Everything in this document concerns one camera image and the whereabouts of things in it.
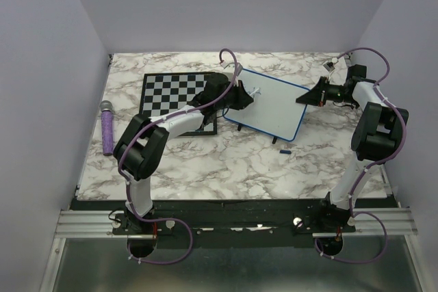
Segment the black and white checkered pattern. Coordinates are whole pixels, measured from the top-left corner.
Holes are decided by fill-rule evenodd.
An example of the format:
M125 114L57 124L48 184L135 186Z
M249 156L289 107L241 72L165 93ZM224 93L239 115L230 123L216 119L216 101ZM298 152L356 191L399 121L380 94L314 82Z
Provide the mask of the black and white checkered pattern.
M163 116L187 105L204 90L209 72L145 74L143 80L140 113L147 116ZM190 131L185 136L215 135L216 119L203 129Z

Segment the microphone head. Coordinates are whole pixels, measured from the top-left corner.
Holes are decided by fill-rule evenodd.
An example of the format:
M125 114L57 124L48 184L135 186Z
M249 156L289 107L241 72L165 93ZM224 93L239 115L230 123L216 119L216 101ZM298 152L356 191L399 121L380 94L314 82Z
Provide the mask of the microphone head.
M99 105L99 108L101 109L101 111L113 111L112 108L112 104L110 101L102 101L101 104Z

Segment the white marble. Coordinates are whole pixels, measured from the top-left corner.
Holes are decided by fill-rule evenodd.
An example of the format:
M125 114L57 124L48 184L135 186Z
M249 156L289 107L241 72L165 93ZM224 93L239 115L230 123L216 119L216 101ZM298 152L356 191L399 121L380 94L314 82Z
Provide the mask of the white marble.
M321 66L335 54L238 53L245 67L286 81L313 87L326 71ZM143 74L157 72L220 72L217 53L116 54L103 99L115 110L114 139L138 113ZM343 83L342 60L333 83ZM214 137L181 137L168 142L152 178L154 199L322 198L336 185L348 165L350 139L360 111L327 104L308 107L297 138L272 138L221 118ZM281 149L291 155L279 154ZM361 197L385 197L377 174ZM80 200L123 200L124 180L116 160L102 155L101 122L97 118L80 182Z

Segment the whiteboard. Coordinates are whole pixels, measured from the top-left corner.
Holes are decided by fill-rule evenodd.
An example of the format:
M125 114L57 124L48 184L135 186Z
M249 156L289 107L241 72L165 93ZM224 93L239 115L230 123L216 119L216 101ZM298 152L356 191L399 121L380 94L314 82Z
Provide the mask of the whiteboard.
M259 91L253 95L254 103L240 111L230 109L224 118L282 140L293 141L307 108L307 105L298 104L295 100L309 88L245 68L238 79L242 80L247 93L251 94L257 88Z

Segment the gray floor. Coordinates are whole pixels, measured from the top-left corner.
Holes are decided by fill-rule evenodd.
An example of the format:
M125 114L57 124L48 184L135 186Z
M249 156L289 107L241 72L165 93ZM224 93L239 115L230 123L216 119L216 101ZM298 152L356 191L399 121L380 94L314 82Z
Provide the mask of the gray floor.
M392 237L377 263L345 265L320 258L312 249L196 249L169 266L128 261L121 240L69 241L55 291L421 291L403 237ZM378 252L377 237L350 237L342 255L368 258ZM182 250L158 250L155 260Z

